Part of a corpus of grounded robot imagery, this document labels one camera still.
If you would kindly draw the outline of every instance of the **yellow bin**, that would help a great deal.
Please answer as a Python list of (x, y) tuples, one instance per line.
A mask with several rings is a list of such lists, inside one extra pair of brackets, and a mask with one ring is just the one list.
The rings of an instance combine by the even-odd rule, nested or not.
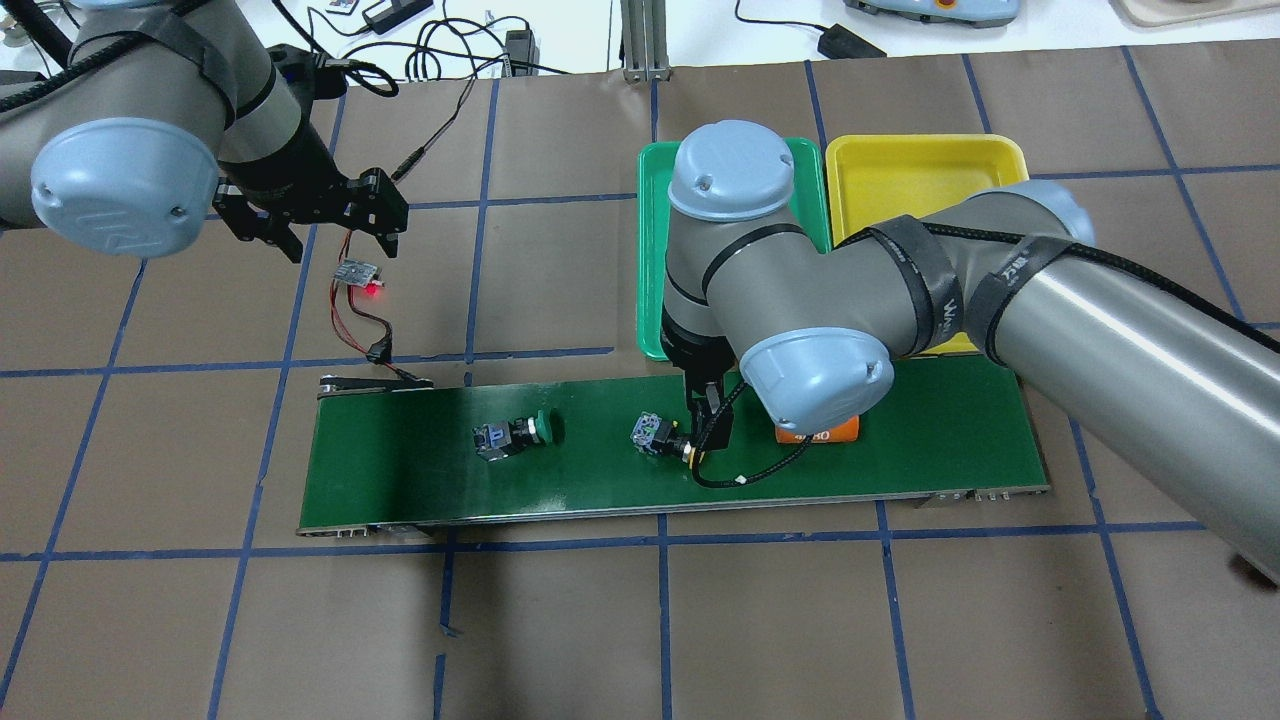
[[(1014, 141), (998, 135), (846, 135), (827, 146), (833, 245), (869, 224), (924, 217), (989, 187), (1028, 179)], [(925, 355), (977, 352), (964, 333)]]

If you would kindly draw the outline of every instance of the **green board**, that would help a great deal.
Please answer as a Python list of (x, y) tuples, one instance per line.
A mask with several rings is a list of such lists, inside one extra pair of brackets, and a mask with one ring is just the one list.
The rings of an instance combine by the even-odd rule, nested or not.
[[(631, 445), (641, 413), (687, 416), (678, 377), (325, 396), (298, 532), (1048, 489), (1012, 373), (978, 356), (895, 370), (858, 442), (815, 445), (776, 475), (731, 489), (699, 487), (678, 460)], [(563, 421), (556, 445), (494, 462), (475, 455), (472, 427), (539, 409)], [(703, 465), (709, 478), (754, 473), (791, 447), (774, 442), (751, 391), (735, 410), (731, 447)]]
[[(803, 137), (786, 138), (795, 161), (795, 192), (790, 208), (818, 252), (831, 251), (831, 219), (827, 190), (822, 182), (822, 150)], [(662, 331), (662, 291), (667, 278), (667, 227), (671, 201), (667, 186), (676, 168), (678, 142), (654, 142), (640, 151), (636, 161), (636, 206), (640, 213), (636, 234), (636, 343), (652, 360), (666, 361)]]

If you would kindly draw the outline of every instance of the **light blue joint cap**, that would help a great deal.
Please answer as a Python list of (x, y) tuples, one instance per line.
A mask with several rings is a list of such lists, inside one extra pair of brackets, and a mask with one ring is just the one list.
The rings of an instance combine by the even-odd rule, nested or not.
[(72, 5), (83, 10), (111, 10), (114, 8), (146, 8), (160, 5), (165, 0), (74, 0)]
[(218, 163), (189, 132), (145, 118), (65, 129), (31, 167), (31, 204), (58, 234), (108, 255), (160, 258), (200, 234)]
[(762, 340), (739, 368), (773, 423), (801, 436), (865, 413), (893, 386), (884, 343), (847, 328), (805, 328)]
[(754, 220), (791, 200), (795, 159), (778, 135), (748, 120), (703, 126), (680, 143), (671, 205), (699, 220)]
[(991, 190), (984, 190), (982, 192), (975, 192), (973, 197), (979, 195), (991, 195), (992, 192), (1004, 192), (1006, 195), (1019, 195), (1025, 197), (1041, 208), (1044, 208), (1057, 222), (1062, 223), (1066, 232), (1071, 233), (1071, 237), (1076, 242), (1088, 245), (1089, 247), (1097, 247), (1097, 237), (1093, 234), (1093, 220), (1089, 219), (1089, 213), (1075, 201), (1075, 196), (1071, 195), (1070, 190), (1062, 187), (1062, 184), (1053, 181), (1023, 181), (1006, 187), (993, 187)]

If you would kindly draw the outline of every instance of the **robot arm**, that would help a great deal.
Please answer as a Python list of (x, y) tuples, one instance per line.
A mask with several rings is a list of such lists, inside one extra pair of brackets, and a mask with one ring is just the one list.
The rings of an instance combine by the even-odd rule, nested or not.
[(808, 434), (878, 402), (891, 357), (963, 328), (1280, 579), (1274, 341), (1137, 266), (1100, 263), (1076, 245), (1092, 243), (1088, 217), (1046, 181), (881, 223), (819, 255), (786, 209), (788, 159), (777, 136), (740, 120), (681, 146), (663, 299), (677, 365), (722, 343), (772, 419)]
[[(44, 224), (155, 258), (191, 245), (212, 202), (237, 237), (293, 261), (293, 222), (366, 231), (396, 255), (403, 197), (381, 169), (343, 176), (307, 119), (315, 83), (291, 87), (335, 61), (269, 54), (234, 0), (79, 5), (90, 13), (72, 65), (49, 83), (0, 87), (0, 227)], [(346, 90), (334, 85), (319, 95)]]

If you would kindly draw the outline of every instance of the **orange object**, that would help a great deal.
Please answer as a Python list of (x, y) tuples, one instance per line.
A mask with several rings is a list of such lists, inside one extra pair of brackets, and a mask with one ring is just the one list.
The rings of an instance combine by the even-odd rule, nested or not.
[[(829, 430), (823, 430), (813, 436), (813, 442), (854, 442), (858, 439), (858, 430), (861, 427), (861, 421), (858, 415), (841, 425), (836, 425)], [(799, 445), (804, 439), (804, 436), (797, 436), (790, 430), (783, 430), (782, 428), (773, 428), (773, 437), (777, 438), (781, 445)]]

